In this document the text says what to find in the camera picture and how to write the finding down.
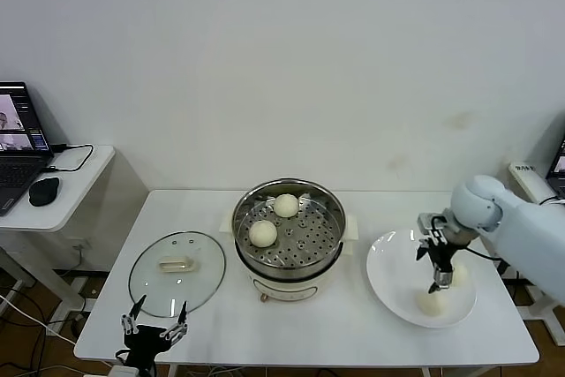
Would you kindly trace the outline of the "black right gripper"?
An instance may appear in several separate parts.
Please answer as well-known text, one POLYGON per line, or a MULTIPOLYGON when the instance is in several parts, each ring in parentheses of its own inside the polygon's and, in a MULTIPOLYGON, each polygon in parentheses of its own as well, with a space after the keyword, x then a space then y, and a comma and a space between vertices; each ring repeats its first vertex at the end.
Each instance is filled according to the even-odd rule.
POLYGON ((451 261, 459 250, 459 246, 447 241, 438 227, 438 223, 445 223, 442 217, 432 217, 430 223, 432 241, 430 242, 429 238, 419 240, 416 260, 421 260, 429 252, 432 262, 437 267, 433 271, 433 282, 427 291, 428 294, 433 294, 440 290, 447 290, 450 287, 453 281, 453 272, 443 271, 453 270, 451 261))

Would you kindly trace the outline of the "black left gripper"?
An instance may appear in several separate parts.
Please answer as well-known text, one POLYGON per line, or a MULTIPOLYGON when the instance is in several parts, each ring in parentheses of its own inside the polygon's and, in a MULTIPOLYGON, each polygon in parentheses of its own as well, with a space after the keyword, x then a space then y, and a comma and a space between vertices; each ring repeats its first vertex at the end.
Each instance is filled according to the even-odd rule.
POLYGON ((128 312, 121 316, 124 331, 124 345, 129 350, 125 366, 134 368, 153 368, 155 358, 168 351, 172 344, 178 343, 188 332, 186 323, 187 302, 182 304, 177 322, 167 328, 146 325, 137 326, 136 320, 147 296, 143 295, 128 312))

